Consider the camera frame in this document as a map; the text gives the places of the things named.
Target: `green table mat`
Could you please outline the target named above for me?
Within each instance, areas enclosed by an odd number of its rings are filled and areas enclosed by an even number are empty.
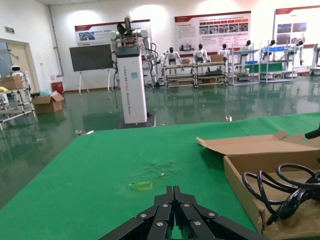
[[[306,133],[319,120],[320,113],[310,113],[79,136],[0,211],[0,239],[96,240],[173,185],[254,230],[225,178],[223,156],[196,137]],[[173,236],[180,237],[176,229]]]

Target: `door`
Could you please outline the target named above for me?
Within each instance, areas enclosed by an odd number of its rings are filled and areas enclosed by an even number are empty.
[[[18,65],[21,68],[22,72],[28,72],[29,80],[31,84],[31,92],[34,93],[36,91],[35,83],[31,74],[31,68],[27,57],[27,52],[24,45],[20,44],[7,44],[8,49],[11,52],[11,60],[13,65]]]

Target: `table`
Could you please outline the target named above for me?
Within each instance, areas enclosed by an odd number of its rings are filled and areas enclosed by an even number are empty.
[[[223,156],[196,137],[306,133],[319,121],[320,113],[309,113],[79,136],[0,211],[0,239],[96,240],[173,185],[254,230],[225,178]]]

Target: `black cable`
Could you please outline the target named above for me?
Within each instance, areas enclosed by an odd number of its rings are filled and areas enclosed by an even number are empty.
[[[283,175],[282,169],[284,168],[300,169],[310,174],[311,177],[305,183],[297,182]],[[287,185],[275,180],[264,171],[260,171],[258,174],[250,172],[245,172],[242,174],[242,182],[244,186],[256,199],[263,202],[265,207],[271,213],[271,216],[266,222],[267,226],[271,225],[279,218],[290,218],[297,211],[298,207],[309,199],[320,201],[320,181],[318,180],[318,178],[320,178],[320,171],[314,173],[310,168],[306,166],[285,163],[279,165],[275,172],[282,180],[286,181],[291,185]],[[247,177],[254,178],[257,180],[260,194],[257,193],[250,186]],[[286,200],[269,200],[264,189],[264,184],[267,184],[268,186],[279,191],[289,193],[290,195]],[[279,205],[279,207],[276,210],[274,210],[272,208],[272,205]]]

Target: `poster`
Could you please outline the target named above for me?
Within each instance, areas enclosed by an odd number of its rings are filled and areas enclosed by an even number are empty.
[[[251,11],[219,14],[176,16],[175,40],[178,52],[187,57],[202,44],[208,54],[228,48],[238,48],[250,39]]]
[[[319,16],[320,5],[276,9],[273,39],[278,46],[303,40],[305,48],[313,47],[320,42]]]
[[[79,47],[90,45],[110,44],[110,32],[117,31],[118,22],[99,23],[91,25],[75,26],[75,37]],[[151,39],[150,20],[135,20],[131,23],[132,29],[146,29]]]

